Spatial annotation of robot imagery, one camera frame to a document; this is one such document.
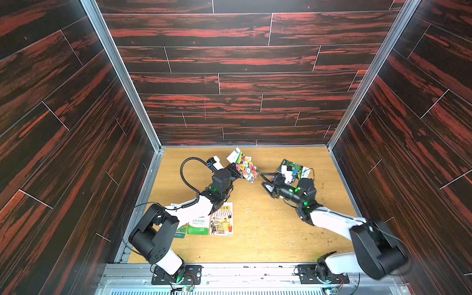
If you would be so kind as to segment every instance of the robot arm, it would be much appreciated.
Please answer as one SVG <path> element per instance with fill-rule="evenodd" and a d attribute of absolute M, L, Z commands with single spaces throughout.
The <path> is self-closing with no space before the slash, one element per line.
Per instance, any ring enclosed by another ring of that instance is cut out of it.
<path fill-rule="evenodd" d="M 189 160 L 199 160 L 215 173 L 212 184 L 201 193 L 183 177 L 183 166 Z M 150 264 L 165 270 L 173 282 L 179 282 L 185 270 L 185 262 L 170 248 L 176 230 L 193 219 L 216 212 L 228 200 L 233 182 L 241 177 L 234 163 L 223 168 L 216 156 L 206 163 L 199 158 L 188 158 L 182 163 L 180 173 L 182 180 L 197 192 L 197 197 L 176 206 L 151 205 L 128 238 Z"/>
<path fill-rule="evenodd" d="M 262 186 L 273 198 L 281 198 L 296 204 L 300 219 L 310 225 L 338 233 L 353 243 L 354 253 L 325 255 L 318 260 L 318 270 L 326 274 L 364 272 L 373 279 L 381 279 L 406 264 L 408 254 L 384 222 L 373 222 L 332 211 L 315 200 L 313 179 L 302 178 L 298 186 L 285 184 L 281 173 L 261 174 Z"/>

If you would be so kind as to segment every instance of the metal rail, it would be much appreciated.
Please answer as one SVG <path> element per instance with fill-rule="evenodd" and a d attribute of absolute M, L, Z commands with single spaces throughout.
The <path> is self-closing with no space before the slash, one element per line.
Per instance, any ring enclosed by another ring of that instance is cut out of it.
<path fill-rule="evenodd" d="M 161 144 L 95 0 L 80 0 L 156 152 Z"/>

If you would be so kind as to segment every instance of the wooden table surface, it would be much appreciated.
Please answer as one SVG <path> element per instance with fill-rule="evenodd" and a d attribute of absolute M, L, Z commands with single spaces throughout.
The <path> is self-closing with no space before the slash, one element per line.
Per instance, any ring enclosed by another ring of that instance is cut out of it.
<path fill-rule="evenodd" d="M 167 148 L 154 183 L 150 202 L 163 206 L 182 203 L 195 197 L 180 178 L 180 165 L 189 157 L 206 161 L 217 155 L 221 164 L 234 148 Z M 326 147 L 242 148 L 261 172 L 273 173 L 283 159 L 314 169 L 316 200 L 326 207 L 349 215 L 354 208 Z M 184 167 L 186 180 L 202 191 L 211 184 L 212 172 L 198 161 Z M 281 199 L 272 199 L 258 178 L 251 185 L 245 179 L 234 182 L 228 202 L 233 202 L 233 236 L 186 235 L 175 238 L 172 249 L 186 262 L 310 262 L 331 252 L 351 252 L 346 238 L 323 228 L 310 226 L 295 209 Z M 146 263 L 131 253 L 129 263 Z"/>

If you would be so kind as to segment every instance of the book cover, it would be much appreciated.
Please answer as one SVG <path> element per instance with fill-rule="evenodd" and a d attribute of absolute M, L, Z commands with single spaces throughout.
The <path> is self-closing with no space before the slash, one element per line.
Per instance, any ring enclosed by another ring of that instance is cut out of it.
<path fill-rule="evenodd" d="M 184 225 L 182 225 L 181 227 L 179 227 L 179 228 L 176 230 L 176 233 L 175 233 L 174 237 L 179 238 L 179 239 L 185 238 L 185 234 L 187 233 L 187 227 L 188 227 L 188 223 L 185 223 Z"/>
<path fill-rule="evenodd" d="M 210 216 L 195 218 L 188 223 L 188 235 L 208 235 L 210 233 Z"/>
<path fill-rule="evenodd" d="M 223 206 L 211 215 L 211 236 L 232 236 L 234 233 L 233 202 L 225 202 Z"/>

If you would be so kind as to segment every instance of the candy package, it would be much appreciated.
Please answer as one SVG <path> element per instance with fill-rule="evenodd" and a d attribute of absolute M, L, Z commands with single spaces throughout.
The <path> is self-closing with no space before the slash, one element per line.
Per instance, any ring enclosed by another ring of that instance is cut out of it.
<path fill-rule="evenodd" d="M 239 148 L 236 148 L 227 158 L 228 162 L 235 163 L 236 169 L 247 179 L 250 183 L 259 176 L 260 170 L 253 164 L 252 157 L 245 156 Z"/>

